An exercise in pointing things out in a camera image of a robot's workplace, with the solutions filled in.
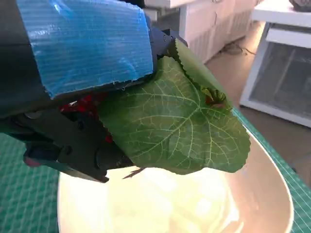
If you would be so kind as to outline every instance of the black plastic part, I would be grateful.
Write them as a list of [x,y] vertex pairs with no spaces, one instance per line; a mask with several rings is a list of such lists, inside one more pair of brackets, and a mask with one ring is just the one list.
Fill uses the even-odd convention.
[[24,156],[71,176],[100,182],[108,181],[108,169],[133,166],[122,150],[104,140],[107,131],[99,121],[87,114],[73,114],[67,117],[49,109],[38,118],[19,115],[19,122],[52,140],[26,143]]
[[132,5],[139,6],[140,8],[144,8],[145,7],[145,1],[144,0],[121,0],[121,1],[130,3]]

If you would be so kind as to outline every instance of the cable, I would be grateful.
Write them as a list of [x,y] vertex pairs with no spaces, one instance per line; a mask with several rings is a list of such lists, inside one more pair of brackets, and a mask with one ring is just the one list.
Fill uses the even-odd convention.
[[230,44],[225,45],[224,48],[220,52],[221,53],[224,52],[224,53],[235,56],[235,55],[239,55],[239,54],[243,53],[244,51],[246,51],[245,56],[247,55],[247,53],[252,54],[252,55],[256,55],[256,53],[250,51],[248,48],[241,47],[236,42],[232,42]]

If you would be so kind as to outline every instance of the white table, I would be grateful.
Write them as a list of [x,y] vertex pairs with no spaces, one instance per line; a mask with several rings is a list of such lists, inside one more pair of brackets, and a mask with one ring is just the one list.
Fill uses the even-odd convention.
[[[307,100],[304,101],[303,99],[303,96],[309,92],[308,85],[311,84],[311,78],[303,77],[309,75],[309,73],[311,77],[311,50],[309,50],[311,49],[311,13],[294,11],[288,0],[265,0],[254,9],[252,19],[265,21],[266,25],[240,104],[311,127],[311,115],[308,115],[310,107]],[[277,67],[272,67],[272,64],[278,64],[276,59],[282,53],[281,50],[288,56],[285,55],[286,61],[279,62],[278,72]],[[301,63],[309,63],[310,69],[308,70],[308,67],[299,68],[301,64],[294,68],[293,63],[297,63],[297,59],[300,59]],[[261,80],[265,77],[267,79],[268,69],[274,70],[275,75],[271,75],[272,71],[270,71],[270,78],[271,83],[275,82],[275,85],[266,85],[267,91],[266,93],[262,92],[262,95],[267,95],[267,97],[258,96],[258,98],[254,98],[254,92],[259,93],[256,88],[259,88],[258,85],[263,82]],[[297,75],[289,78],[289,73],[291,72],[293,76],[294,71]],[[280,93],[283,92],[282,95],[285,96],[286,92],[289,93],[288,88],[294,88],[293,86],[298,85],[298,82],[303,84],[300,90],[301,96],[293,95],[294,99],[300,100],[296,101],[297,108],[295,108],[291,107],[293,106],[291,100],[281,100]],[[276,104],[277,101],[283,102],[284,105]]]

